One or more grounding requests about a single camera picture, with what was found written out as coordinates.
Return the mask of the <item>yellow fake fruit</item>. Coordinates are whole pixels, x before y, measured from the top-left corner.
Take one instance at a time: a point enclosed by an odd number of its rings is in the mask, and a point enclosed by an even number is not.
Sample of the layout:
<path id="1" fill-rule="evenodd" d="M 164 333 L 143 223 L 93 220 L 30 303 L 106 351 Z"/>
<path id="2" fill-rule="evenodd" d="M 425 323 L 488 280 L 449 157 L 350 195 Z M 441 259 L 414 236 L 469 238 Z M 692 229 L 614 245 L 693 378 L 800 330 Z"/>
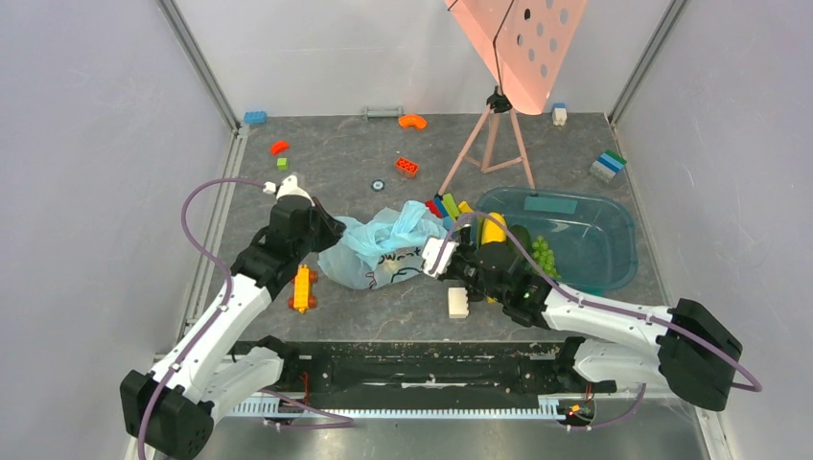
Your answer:
<path id="1" fill-rule="evenodd" d="M 491 212 L 488 218 L 482 221 L 479 243 L 481 245 L 492 242 L 506 242 L 506 221 L 502 214 Z"/>

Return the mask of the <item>light blue plastic bag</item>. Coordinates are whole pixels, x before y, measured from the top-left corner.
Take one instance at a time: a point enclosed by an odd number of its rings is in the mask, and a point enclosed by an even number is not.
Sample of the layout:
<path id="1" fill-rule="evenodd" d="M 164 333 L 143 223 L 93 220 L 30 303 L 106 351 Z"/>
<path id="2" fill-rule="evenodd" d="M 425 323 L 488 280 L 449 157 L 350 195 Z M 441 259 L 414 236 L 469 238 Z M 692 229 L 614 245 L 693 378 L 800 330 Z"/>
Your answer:
<path id="1" fill-rule="evenodd" d="M 443 239 L 440 218 L 418 201 L 397 211 L 384 208 L 367 222 L 338 216 L 345 225 L 339 242 L 318 255 L 317 264 L 330 280 L 350 289 L 379 289 L 422 273 L 421 253 L 428 239 Z"/>

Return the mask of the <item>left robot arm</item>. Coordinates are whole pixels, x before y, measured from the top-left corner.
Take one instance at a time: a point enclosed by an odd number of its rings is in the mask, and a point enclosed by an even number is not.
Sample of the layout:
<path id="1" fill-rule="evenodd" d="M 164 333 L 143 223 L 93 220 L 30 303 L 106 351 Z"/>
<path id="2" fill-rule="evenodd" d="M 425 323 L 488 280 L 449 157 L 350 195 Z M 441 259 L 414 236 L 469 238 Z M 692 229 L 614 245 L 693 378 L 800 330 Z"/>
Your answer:
<path id="1" fill-rule="evenodd" d="M 152 447 L 175 459 L 193 459 L 239 403 L 264 387 L 285 391 L 300 381 L 292 348 L 273 337 L 227 368 L 218 367 L 303 260 L 336 245 L 345 229 L 315 198 L 277 199 L 268 225 L 237 256 L 200 320 L 149 372 L 132 370 L 122 380 L 125 426 L 137 440 L 139 457 Z"/>

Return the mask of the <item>green fake grapes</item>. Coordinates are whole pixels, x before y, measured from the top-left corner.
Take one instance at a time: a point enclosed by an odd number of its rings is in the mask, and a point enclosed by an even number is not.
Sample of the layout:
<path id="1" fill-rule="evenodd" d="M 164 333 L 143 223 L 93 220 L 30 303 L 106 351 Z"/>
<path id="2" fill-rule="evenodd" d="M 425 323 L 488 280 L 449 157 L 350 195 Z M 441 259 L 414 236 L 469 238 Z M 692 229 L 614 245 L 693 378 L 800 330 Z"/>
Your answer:
<path id="1" fill-rule="evenodd" d="M 553 279 L 560 278 L 554 252 L 546 239 L 539 236 L 531 243 L 531 256 L 547 276 Z"/>

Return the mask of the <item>orange yellow toy car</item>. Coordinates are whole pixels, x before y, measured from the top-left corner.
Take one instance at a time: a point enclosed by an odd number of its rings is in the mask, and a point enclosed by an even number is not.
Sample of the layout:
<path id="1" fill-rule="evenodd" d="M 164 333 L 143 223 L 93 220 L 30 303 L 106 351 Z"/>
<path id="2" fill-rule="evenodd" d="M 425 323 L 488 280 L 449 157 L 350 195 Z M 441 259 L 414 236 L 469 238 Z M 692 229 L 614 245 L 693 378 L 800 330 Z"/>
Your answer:
<path id="1" fill-rule="evenodd" d="M 299 313 L 315 308 L 317 300 L 313 294 L 313 287 L 317 282 L 318 273 L 306 264 L 300 265 L 291 281 L 293 290 L 288 301 L 289 308 Z"/>

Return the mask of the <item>red curved toy piece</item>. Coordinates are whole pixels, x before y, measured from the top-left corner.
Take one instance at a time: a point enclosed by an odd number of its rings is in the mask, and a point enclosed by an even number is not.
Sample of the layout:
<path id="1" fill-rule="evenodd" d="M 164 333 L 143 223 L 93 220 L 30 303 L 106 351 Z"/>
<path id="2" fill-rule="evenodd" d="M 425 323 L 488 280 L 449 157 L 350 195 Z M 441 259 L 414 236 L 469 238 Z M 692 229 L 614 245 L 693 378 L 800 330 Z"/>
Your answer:
<path id="1" fill-rule="evenodd" d="M 269 152 L 276 156 L 290 148 L 290 144 L 287 141 L 277 141 L 271 145 Z"/>

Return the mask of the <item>colourful brick pile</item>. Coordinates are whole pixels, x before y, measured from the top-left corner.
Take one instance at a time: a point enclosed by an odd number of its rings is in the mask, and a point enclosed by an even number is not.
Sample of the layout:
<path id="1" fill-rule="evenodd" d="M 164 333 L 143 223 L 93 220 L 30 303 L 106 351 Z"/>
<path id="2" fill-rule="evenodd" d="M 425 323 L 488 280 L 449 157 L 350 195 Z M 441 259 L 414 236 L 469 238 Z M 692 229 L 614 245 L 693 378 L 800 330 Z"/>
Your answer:
<path id="1" fill-rule="evenodd" d="M 457 221 L 461 214 L 467 214 L 474 209 L 465 200 L 457 202 L 451 194 L 436 195 L 432 199 L 424 202 L 429 211 L 442 221 L 446 230 L 450 230 L 453 223 Z"/>

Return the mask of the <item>orange flat toy brick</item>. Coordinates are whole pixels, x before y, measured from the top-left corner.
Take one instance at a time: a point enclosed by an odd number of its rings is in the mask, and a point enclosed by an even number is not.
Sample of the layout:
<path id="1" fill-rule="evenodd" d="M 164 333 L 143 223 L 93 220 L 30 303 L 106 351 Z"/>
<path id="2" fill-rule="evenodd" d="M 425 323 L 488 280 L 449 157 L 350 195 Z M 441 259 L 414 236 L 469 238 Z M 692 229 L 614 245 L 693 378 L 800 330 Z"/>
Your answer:
<path id="1" fill-rule="evenodd" d="M 395 161 L 394 167 L 398 174 L 408 179 L 414 179 L 420 171 L 420 165 L 418 163 L 405 157 L 399 157 Z"/>

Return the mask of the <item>orange curved toy piece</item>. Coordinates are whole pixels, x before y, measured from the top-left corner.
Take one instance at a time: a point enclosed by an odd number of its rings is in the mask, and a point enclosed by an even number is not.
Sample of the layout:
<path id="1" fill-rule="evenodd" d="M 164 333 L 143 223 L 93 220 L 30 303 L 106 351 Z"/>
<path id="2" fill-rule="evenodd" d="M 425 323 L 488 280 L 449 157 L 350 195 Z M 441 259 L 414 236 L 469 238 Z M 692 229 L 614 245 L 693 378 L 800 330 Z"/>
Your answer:
<path id="1" fill-rule="evenodd" d="M 398 124 L 403 129 L 423 130 L 428 127 L 428 121 L 421 115 L 405 114 L 398 118 Z"/>

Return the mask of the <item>stacked grey blue green bricks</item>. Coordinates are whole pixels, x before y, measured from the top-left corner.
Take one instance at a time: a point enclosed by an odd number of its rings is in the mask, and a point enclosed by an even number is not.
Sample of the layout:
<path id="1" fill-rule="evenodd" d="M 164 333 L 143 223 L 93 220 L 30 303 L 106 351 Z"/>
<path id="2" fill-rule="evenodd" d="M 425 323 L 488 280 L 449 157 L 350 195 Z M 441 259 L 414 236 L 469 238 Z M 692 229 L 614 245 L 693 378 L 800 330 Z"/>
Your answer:
<path id="1" fill-rule="evenodd" d="M 610 149 L 604 150 L 591 164 L 589 174 L 609 183 L 623 171 L 627 161 Z"/>

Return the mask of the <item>pink wooden tripod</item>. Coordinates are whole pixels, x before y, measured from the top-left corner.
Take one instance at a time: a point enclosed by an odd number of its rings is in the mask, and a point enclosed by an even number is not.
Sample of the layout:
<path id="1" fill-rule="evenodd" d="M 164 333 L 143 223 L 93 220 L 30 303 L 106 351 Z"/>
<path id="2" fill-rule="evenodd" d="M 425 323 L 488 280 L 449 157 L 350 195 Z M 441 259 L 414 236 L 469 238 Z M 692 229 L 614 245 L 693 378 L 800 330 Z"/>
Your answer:
<path id="1" fill-rule="evenodd" d="M 502 119 L 503 114 L 508 114 L 511 126 L 513 128 L 513 133 L 518 147 L 519 155 L 513 159 L 509 159 L 501 163 L 494 163 L 493 162 L 494 150 L 496 147 L 497 137 L 499 134 L 500 121 Z M 479 133 L 485 126 L 488 126 L 485 147 L 483 150 L 482 157 L 479 160 L 477 160 L 470 155 L 470 150 L 473 147 Z M 441 186 L 438 189 L 438 192 L 436 193 L 438 196 L 441 196 L 447 192 L 447 189 L 451 185 L 454 176 L 456 175 L 457 171 L 459 170 L 461 164 L 464 161 L 468 161 L 473 165 L 477 166 L 481 173 L 492 173 L 498 170 L 508 168 L 510 166 L 520 164 L 523 166 L 528 186 L 531 189 L 536 188 L 536 182 L 529 162 L 529 156 L 523 139 L 522 129 L 519 123 L 517 111 L 515 110 L 507 96 L 502 92 L 502 88 L 500 85 L 496 85 L 494 92 L 486 99 L 485 108 L 481 112 L 475 127 L 468 136 L 462 149 L 455 157 L 455 160 L 451 168 L 449 169 L 445 179 L 443 180 Z"/>

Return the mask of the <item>white blue small brick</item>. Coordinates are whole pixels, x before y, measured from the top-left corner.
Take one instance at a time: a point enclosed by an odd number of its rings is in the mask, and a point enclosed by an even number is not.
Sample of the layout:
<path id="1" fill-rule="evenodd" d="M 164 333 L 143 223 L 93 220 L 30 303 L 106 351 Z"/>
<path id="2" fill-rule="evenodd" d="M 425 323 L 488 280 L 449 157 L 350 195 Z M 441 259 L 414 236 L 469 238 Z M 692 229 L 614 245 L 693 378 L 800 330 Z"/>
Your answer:
<path id="1" fill-rule="evenodd" d="M 555 127 L 563 127 L 568 119 L 566 105 L 564 103 L 555 103 L 551 110 L 551 118 Z"/>

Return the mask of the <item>pink perforated board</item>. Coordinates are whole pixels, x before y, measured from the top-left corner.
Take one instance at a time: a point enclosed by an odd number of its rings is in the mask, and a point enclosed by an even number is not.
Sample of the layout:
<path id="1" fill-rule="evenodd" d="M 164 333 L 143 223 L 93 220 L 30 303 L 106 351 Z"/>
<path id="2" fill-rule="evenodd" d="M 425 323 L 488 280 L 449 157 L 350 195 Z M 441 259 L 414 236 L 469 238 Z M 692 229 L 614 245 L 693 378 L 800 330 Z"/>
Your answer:
<path id="1" fill-rule="evenodd" d="M 513 108 L 539 115 L 580 20 L 586 0 L 445 0 Z"/>

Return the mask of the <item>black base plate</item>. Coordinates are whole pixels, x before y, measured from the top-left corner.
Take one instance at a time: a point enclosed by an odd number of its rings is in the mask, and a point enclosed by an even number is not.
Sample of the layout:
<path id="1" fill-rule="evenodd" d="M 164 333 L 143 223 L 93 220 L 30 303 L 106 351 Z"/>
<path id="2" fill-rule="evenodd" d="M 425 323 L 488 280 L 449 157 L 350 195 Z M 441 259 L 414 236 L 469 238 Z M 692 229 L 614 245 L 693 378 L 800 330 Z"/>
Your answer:
<path id="1" fill-rule="evenodd" d="M 239 341 L 230 360 L 267 347 L 285 361 L 273 390 L 302 393 L 319 409 L 532 408 L 540 396 L 614 393 L 573 368 L 578 340 L 563 342 Z"/>

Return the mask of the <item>white toothed rail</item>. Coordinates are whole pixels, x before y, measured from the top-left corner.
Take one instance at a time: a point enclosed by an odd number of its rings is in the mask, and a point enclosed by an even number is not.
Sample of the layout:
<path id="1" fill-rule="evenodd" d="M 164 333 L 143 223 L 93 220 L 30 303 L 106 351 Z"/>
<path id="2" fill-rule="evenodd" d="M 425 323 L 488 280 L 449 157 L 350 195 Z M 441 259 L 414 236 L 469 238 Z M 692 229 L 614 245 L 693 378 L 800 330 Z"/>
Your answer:
<path id="1" fill-rule="evenodd" d="M 538 398 L 529 408 L 450 408 L 450 409 L 325 409 L 325 412 L 353 419 L 427 419 L 427 420 L 551 420 L 564 421 L 559 401 Z M 290 408 L 270 395 L 256 394 L 233 408 L 228 416 L 259 418 L 316 417 L 318 413 Z"/>

